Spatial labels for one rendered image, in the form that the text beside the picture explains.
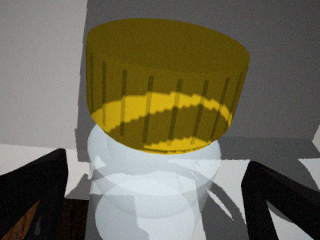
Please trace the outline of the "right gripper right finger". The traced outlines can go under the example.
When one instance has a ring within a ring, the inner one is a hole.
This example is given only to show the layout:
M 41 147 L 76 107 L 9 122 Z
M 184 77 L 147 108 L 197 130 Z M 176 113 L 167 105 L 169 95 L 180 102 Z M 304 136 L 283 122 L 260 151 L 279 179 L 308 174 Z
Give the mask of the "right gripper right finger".
M 248 163 L 241 191 L 249 240 L 279 240 L 267 201 L 312 239 L 320 240 L 320 192 L 257 161 Z

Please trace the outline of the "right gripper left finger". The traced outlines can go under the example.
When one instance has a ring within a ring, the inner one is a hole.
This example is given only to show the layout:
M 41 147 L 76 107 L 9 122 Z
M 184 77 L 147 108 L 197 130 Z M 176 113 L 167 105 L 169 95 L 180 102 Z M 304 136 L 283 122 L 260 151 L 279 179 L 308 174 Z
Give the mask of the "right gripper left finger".
M 39 199 L 23 240 L 56 240 L 67 181 L 64 148 L 0 175 L 0 240 Z

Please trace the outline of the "white bottle with yellow cap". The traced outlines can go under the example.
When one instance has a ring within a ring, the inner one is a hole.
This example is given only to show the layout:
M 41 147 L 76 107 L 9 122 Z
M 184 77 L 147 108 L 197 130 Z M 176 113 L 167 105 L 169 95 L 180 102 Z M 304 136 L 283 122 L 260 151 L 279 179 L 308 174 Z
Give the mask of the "white bottle with yellow cap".
M 238 41 L 187 22 L 129 18 L 87 33 L 87 151 L 103 240 L 191 239 L 249 61 Z

